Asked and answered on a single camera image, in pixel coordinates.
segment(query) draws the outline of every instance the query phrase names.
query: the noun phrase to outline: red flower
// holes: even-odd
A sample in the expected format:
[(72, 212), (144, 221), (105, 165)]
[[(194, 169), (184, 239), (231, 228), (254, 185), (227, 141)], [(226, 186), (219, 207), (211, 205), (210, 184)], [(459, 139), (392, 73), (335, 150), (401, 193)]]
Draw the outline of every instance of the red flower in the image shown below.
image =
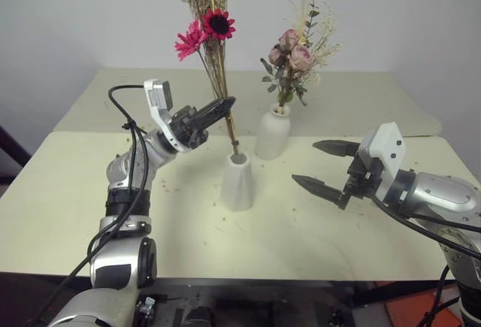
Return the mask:
[(232, 33), (235, 32), (235, 28), (231, 26), (233, 23), (234, 19), (228, 18), (228, 11), (209, 9), (204, 15), (205, 32), (220, 40), (232, 38)]
[(176, 42), (175, 50), (179, 52), (177, 56), (179, 57), (179, 60), (182, 61), (186, 56), (199, 50), (208, 35), (201, 29), (199, 21), (196, 20), (189, 25), (189, 30), (187, 30), (186, 36), (179, 33), (177, 34), (177, 37), (182, 43)]

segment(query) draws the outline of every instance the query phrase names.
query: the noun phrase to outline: green eucalyptus leaf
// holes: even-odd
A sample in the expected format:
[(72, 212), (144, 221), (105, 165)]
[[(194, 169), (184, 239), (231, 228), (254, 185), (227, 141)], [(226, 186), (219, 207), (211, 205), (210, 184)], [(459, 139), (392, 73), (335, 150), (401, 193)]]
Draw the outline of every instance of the green eucalyptus leaf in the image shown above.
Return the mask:
[(299, 98), (299, 101), (303, 104), (303, 106), (306, 107), (306, 106), (307, 106), (307, 103), (306, 103), (306, 102), (303, 100), (303, 98), (302, 98), (303, 93), (302, 93), (302, 92), (299, 92), (298, 90), (296, 90), (295, 93), (297, 94), (297, 96), (298, 96), (298, 98)]
[(272, 75), (272, 66), (268, 62), (265, 61), (264, 58), (261, 58), (261, 63), (263, 64), (266, 72), (268, 72), (270, 75)]

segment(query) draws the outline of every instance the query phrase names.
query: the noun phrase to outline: dried rose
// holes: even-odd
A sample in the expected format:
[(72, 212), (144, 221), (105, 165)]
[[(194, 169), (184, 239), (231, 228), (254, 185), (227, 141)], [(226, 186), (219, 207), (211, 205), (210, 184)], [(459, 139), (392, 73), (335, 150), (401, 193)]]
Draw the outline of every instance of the dried rose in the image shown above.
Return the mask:
[(289, 63), (294, 70), (307, 70), (313, 64), (313, 58), (310, 55), (309, 49), (302, 45), (296, 45), (289, 57)]
[(283, 52), (278, 47), (273, 47), (269, 53), (269, 61), (272, 65), (278, 66), (282, 59)]
[(279, 38), (279, 45), (283, 50), (291, 51), (299, 42), (299, 34), (294, 29), (289, 29)]

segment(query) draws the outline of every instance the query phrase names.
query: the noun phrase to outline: white vase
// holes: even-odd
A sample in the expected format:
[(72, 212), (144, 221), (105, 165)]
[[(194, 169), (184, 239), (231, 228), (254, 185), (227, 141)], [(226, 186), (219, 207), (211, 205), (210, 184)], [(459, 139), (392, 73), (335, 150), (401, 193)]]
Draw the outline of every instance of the white vase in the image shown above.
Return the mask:
[(291, 112), (289, 106), (284, 105), (283, 114), (277, 112), (279, 105), (272, 104), (264, 114), (259, 125), (256, 140), (256, 154), (264, 160), (275, 159), (282, 154), (289, 139), (291, 130)]
[(220, 198), (222, 203), (232, 211), (246, 210), (252, 207), (254, 199), (253, 172), (247, 154), (231, 154), (227, 158), (222, 180)]

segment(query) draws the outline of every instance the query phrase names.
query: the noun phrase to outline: table surface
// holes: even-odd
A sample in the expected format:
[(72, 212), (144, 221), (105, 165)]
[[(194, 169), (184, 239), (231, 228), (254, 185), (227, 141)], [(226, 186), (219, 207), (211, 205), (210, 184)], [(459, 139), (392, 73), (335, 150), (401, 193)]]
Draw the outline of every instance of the table surface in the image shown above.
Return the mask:
[[(354, 198), (342, 211), (291, 179), (306, 174), (343, 187), (350, 159), (312, 148), (320, 139), (290, 138), (284, 154), (267, 162), (254, 155), (254, 137), (241, 137), (242, 149), (251, 155), (256, 196), (251, 209), (237, 213), (219, 201), (226, 137), (211, 136), (159, 170), (150, 208), (159, 276), (437, 279), (446, 263), (436, 242), (368, 200)], [(405, 142), (405, 169), (451, 174), (478, 185), (444, 139)], [(0, 271), (69, 273), (104, 215), (107, 164), (129, 147), (122, 133), (50, 134), (0, 199)], [(88, 273), (84, 268), (80, 275)]]
[[(261, 71), (230, 71), (228, 87), (237, 98), (234, 120), (239, 135), (256, 135), (259, 120), (275, 102), (275, 93), (266, 91)], [(439, 135), (441, 124), (422, 111), (399, 87), (390, 73), (325, 72), (320, 85), (307, 86), (303, 107), (291, 103), (292, 136), (363, 136), (381, 123), (395, 121), (404, 136)], [(56, 131), (118, 132), (120, 114), (107, 97), (112, 86), (143, 84), (147, 79), (169, 80), (174, 111), (186, 104), (202, 107), (212, 100), (206, 74), (202, 70), (104, 68), (84, 94), (56, 126)], [(156, 128), (149, 115), (144, 93), (123, 90), (116, 94), (122, 105), (145, 129)], [(225, 134), (220, 123), (211, 134)]]

